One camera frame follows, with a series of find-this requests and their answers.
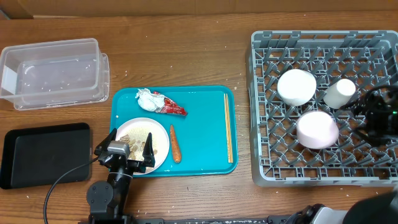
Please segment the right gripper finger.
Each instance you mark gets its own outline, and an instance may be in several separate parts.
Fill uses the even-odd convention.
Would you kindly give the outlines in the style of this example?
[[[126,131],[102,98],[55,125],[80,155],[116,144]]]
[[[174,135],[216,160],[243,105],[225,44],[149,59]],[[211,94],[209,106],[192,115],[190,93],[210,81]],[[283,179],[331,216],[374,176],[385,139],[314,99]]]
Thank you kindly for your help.
[[[366,141],[370,145],[378,145],[378,139],[375,136],[369,135],[366,132],[365,126],[358,126],[353,130],[355,135],[360,137],[362,140]]]
[[[358,98],[357,100],[348,102],[347,104],[340,106],[340,110],[349,110],[349,111],[362,111],[365,107],[364,100]]]

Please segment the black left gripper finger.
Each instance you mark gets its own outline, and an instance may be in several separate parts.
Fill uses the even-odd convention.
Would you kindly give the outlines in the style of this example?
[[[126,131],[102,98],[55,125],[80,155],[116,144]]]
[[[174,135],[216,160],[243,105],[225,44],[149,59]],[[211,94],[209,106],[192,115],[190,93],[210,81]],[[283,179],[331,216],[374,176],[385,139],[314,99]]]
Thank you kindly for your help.
[[[110,145],[111,141],[116,139],[117,129],[114,128],[109,135],[102,140],[95,148],[94,155],[99,156],[103,151],[107,151],[108,146]]]
[[[142,156],[144,158],[143,164],[146,167],[154,167],[155,166],[155,157],[154,157],[154,151],[153,151],[153,147],[152,147],[152,133],[149,133],[147,136]]]

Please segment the white cup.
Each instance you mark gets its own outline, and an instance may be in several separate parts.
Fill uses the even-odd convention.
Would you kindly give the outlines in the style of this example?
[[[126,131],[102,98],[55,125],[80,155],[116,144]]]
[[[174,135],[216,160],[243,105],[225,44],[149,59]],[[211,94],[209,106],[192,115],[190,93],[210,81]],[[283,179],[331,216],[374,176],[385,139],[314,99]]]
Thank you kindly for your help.
[[[347,104],[356,91],[355,84],[349,79],[341,79],[326,90],[323,101],[327,106],[338,109]]]

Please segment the pink bowl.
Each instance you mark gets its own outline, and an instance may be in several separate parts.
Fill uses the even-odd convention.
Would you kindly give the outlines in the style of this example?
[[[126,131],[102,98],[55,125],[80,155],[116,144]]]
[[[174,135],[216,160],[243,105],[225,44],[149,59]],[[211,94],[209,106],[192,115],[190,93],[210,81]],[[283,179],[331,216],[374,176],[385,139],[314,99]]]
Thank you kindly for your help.
[[[297,140],[310,149],[325,149],[333,145],[339,129],[333,118],[323,111],[309,111],[297,120]]]

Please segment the red snack wrapper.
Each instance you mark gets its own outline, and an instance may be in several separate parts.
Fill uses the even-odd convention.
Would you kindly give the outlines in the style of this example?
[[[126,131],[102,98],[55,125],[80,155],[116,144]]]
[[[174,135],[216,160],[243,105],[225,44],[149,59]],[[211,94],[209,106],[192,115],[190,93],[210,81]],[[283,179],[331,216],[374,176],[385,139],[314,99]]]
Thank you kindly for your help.
[[[157,108],[155,109],[156,113],[177,114],[177,115],[182,115],[182,116],[187,115],[187,112],[185,111],[185,109],[183,107],[179,106],[178,104],[176,104],[176,102],[174,102],[170,98],[168,98],[156,91],[154,92],[154,95],[155,95],[156,99],[162,99],[162,104],[157,106]]]

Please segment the white tissue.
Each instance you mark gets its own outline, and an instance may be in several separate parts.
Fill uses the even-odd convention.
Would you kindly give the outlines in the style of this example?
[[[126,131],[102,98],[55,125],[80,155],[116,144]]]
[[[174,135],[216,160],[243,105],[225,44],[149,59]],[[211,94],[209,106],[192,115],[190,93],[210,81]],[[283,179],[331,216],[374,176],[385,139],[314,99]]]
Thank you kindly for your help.
[[[138,105],[150,112],[158,113],[165,106],[165,96],[151,93],[149,89],[138,89],[136,94]]]

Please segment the white bowl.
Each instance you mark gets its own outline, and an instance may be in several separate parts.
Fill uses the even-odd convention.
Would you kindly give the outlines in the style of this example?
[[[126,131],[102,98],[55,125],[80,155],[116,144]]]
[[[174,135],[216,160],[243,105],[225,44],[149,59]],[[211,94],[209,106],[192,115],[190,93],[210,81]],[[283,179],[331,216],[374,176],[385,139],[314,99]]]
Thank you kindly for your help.
[[[306,104],[316,89],[315,77],[310,72],[300,69],[286,71],[277,82],[277,92],[281,100],[290,106]]]

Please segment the wooden chopstick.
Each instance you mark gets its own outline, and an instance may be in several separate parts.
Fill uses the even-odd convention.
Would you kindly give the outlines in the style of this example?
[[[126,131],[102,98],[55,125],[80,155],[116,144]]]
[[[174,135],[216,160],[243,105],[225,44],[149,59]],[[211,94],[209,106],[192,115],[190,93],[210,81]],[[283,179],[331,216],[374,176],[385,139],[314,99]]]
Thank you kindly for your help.
[[[228,162],[233,163],[233,148],[231,142],[231,125],[230,125],[230,115],[229,115],[229,101],[228,94],[224,94],[225,103],[225,118],[226,118],[226,135],[227,135],[227,145],[228,145]]]
[[[228,106],[228,95],[225,93],[224,97],[224,117],[225,117],[225,126],[226,126],[226,143],[227,143],[227,153],[228,153],[228,162],[232,163],[233,158],[231,157],[231,143],[230,143],[230,127],[229,127],[229,106]]]

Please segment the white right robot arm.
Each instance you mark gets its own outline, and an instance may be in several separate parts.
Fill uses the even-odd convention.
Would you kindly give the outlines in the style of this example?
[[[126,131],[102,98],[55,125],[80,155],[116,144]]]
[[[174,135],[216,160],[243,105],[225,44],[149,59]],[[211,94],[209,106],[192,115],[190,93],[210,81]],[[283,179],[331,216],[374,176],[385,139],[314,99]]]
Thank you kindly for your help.
[[[373,92],[381,88],[387,88],[388,103],[381,103],[382,96],[376,96]],[[384,85],[369,90],[365,96],[349,106],[358,112],[377,112],[387,114],[387,108],[396,109],[397,113],[397,86]],[[334,210],[323,204],[309,205],[302,211],[292,215],[270,215],[265,218],[238,218],[238,219],[188,219],[188,220],[164,220],[162,218],[137,219],[134,223],[143,224],[314,224],[314,223],[397,223],[397,190],[381,194],[372,198],[359,201],[348,211]]]

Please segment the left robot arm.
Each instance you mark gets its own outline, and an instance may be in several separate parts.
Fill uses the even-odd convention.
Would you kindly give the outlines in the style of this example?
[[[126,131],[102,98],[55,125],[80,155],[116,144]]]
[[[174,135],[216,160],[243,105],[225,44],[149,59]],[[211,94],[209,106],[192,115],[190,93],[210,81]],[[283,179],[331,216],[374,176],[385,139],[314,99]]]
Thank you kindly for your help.
[[[117,141],[116,135],[114,128],[94,151],[99,164],[109,169],[109,175],[106,181],[92,184],[86,193],[89,223],[137,223],[132,215],[124,213],[130,183],[135,172],[144,173],[147,167],[155,166],[151,134],[144,146],[143,161],[130,160],[129,145]]]

